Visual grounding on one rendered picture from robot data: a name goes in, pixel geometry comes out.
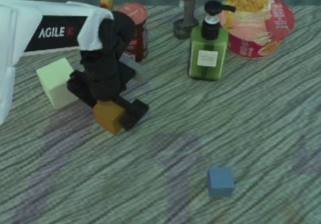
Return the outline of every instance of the bottle label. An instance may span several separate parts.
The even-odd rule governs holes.
[[[200,50],[197,65],[202,67],[216,67],[218,52]]]

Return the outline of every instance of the green bottle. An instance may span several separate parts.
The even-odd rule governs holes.
[[[236,8],[217,1],[205,4],[208,15],[202,26],[194,27],[191,33],[188,76],[198,80],[219,80],[228,45],[228,32],[221,27],[217,14],[222,11],[235,12]]]

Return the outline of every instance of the toy drill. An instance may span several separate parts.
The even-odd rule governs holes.
[[[15,65],[21,56],[79,50],[84,71],[74,71],[68,89],[90,107],[113,102],[125,113],[119,124],[130,130],[148,111],[139,100],[119,96],[136,72],[120,62],[135,34],[121,12],[83,3],[0,0],[0,125],[12,103]]]

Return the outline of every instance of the gray tabletop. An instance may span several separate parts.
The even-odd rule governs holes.
[[[0,127],[0,223],[320,223],[321,10],[295,7],[278,51],[227,53],[223,77],[187,77],[182,9],[149,7],[150,81],[123,96],[149,113],[117,136],[81,102],[55,111],[36,69],[79,53],[25,57]],[[196,10],[202,18],[202,9]],[[210,199],[206,171],[231,167],[231,198]]]

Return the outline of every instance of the pump bottle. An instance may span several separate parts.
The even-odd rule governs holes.
[[[202,26],[194,27],[191,33],[188,76],[198,80],[219,80],[228,45],[228,32],[221,27],[218,14],[235,12],[236,8],[217,1],[205,4],[207,16]]]

